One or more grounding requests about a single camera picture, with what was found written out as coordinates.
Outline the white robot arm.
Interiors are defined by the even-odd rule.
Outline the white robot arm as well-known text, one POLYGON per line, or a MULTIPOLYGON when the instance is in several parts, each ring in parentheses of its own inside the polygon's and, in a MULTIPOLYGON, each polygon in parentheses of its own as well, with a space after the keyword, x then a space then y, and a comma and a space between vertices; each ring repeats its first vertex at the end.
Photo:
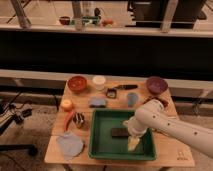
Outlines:
POLYGON ((130 139, 139 139, 149 128, 154 128, 213 158, 213 129, 169 118, 159 100, 141 105, 123 124, 130 139))

